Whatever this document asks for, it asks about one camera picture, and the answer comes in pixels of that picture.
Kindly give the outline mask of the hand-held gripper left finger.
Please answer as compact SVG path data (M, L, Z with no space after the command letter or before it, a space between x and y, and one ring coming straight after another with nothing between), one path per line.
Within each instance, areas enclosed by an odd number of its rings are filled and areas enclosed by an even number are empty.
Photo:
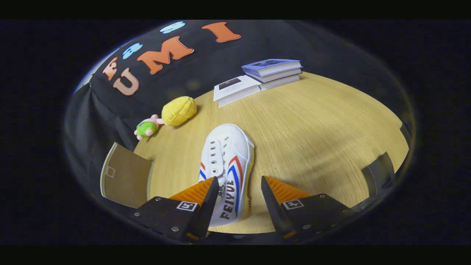
M212 177L171 196L156 196L131 211L130 219L167 239L197 243L206 237L219 182Z

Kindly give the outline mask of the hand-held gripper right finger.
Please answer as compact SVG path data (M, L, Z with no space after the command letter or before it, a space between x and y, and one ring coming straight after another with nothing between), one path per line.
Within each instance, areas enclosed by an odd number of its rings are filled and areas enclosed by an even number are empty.
M354 210L327 194L311 195L268 176L261 178L261 191L283 240L316 240L355 216Z

